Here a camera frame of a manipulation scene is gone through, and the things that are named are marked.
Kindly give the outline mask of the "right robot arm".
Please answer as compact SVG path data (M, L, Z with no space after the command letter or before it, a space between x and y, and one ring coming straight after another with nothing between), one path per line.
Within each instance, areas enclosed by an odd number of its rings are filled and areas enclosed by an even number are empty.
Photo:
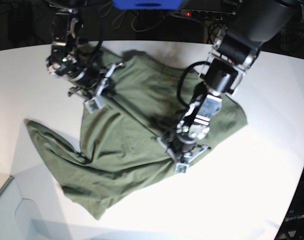
M85 100L111 97L116 94L113 71L124 66L122 59L105 49L103 27L99 40L91 45L83 38L82 11L99 6L93 0L50 0L57 8L52 21L51 52L46 59L48 72L71 83L67 95L78 95Z

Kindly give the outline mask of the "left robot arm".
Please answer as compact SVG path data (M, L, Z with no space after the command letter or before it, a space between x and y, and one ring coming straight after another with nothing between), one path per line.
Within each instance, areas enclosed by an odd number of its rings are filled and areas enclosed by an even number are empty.
M210 130L210 120L222 108L222 95L233 94L243 76L258 58L261 47L283 28L304 5L304 0L243 0L234 18L217 34L200 73L201 82L189 102L181 97L186 68L178 82L176 97L183 111L160 144L174 160L175 171L184 173L190 163L209 149L197 142Z

